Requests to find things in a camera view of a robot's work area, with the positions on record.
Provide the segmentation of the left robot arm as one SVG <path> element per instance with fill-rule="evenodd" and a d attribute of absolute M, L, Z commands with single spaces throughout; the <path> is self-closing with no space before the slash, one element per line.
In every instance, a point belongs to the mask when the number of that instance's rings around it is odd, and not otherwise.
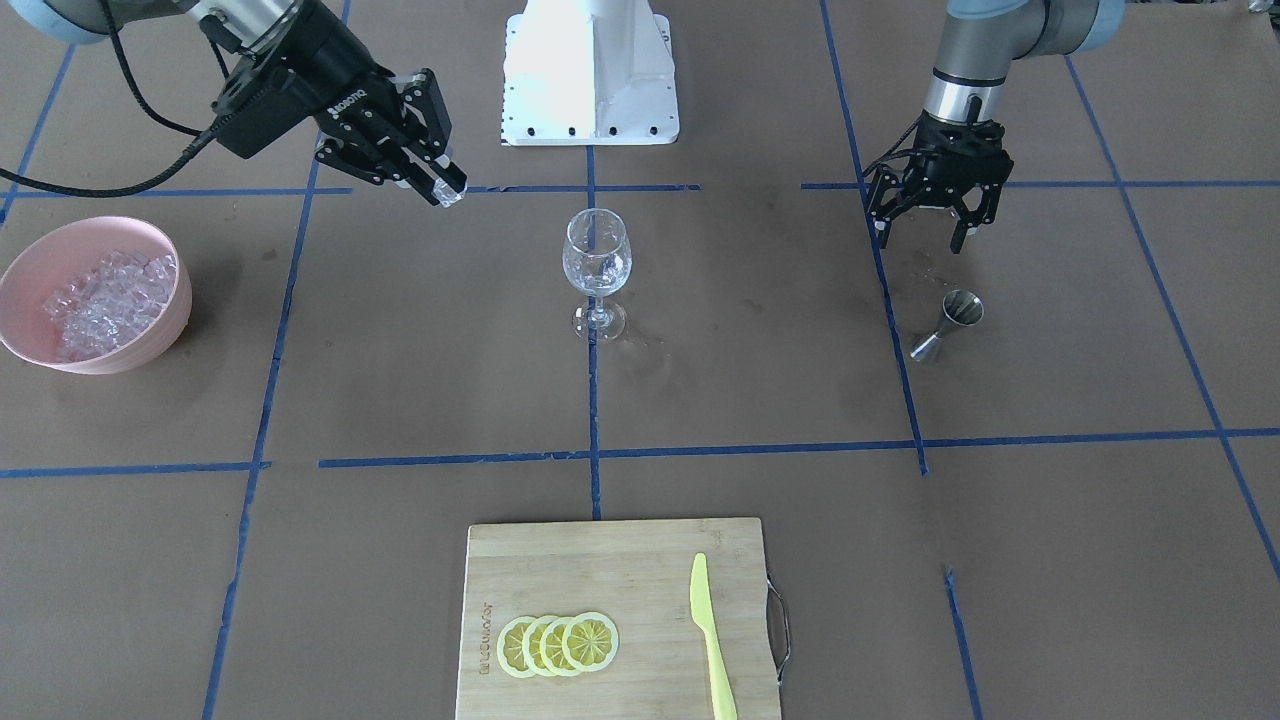
<path fill-rule="evenodd" d="M 864 170 L 867 219 L 881 249 L 915 208 L 948 209 L 948 242 L 995 222 L 1014 160 L 995 109 L 1014 61 L 1102 46 L 1123 23 L 1124 1 L 950 1 L 919 117 Z"/>

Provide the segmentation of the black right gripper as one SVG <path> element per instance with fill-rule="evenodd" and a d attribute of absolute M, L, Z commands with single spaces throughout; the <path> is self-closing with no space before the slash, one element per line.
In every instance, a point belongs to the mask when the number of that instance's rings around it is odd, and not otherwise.
<path fill-rule="evenodd" d="M 468 187 L 448 155 L 452 123 L 431 69 L 394 76 L 320 1 L 293 3 L 268 61 L 323 82 L 311 115 L 323 133 L 320 163 L 370 184 L 412 190 L 436 208 L 438 179 Z"/>

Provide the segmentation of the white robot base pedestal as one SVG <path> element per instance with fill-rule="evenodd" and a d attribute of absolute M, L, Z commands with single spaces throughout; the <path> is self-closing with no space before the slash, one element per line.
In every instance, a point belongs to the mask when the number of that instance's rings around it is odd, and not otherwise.
<path fill-rule="evenodd" d="M 677 142 L 671 24 L 650 3 L 529 1 L 504 41 L 503 145 Z"/>

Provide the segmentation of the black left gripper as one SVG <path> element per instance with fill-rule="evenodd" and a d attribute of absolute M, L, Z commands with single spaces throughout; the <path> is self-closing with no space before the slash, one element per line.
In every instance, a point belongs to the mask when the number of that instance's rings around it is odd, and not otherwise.
<path fill-rule="evenodd" d="M 899 141 L 865 169 L 870 176 L 867 218 L 878 249 L 893 220 L 913 208 L 950 208 L 950 240 L 959 255 L 966 238 L 995 222 L 1014 160 L 1004 147 L 1005 126 L 995 120 L 955 124 L 922 113 Z"/>

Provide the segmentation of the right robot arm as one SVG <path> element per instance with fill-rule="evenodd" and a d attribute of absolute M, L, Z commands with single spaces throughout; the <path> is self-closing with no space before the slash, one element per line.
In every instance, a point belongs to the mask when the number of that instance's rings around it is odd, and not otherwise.
<path fill-rule="evenodd" d="M 434 206 L 467 192 L 466 173 L 448 155 L 451 118 L 434 72 L 387 69 L 325 3 L 14 1 L 12 9 L 65 44 L 109 41 L 137 104 L 145 97 L 122 46 L 124 26 L 186 15 L 218 56 L 238 59 L 211 105 L 209 128 L 188 129 L 189 145 L 159 176 L 87 190 L 5 170 L 15 184 L 72 197 L 127 197 L 166 182 L 210 143 L 250 159 L 310 119 L 320 131 L 314 155 L 324 165 L 370 184 L 411 188 Z"/>

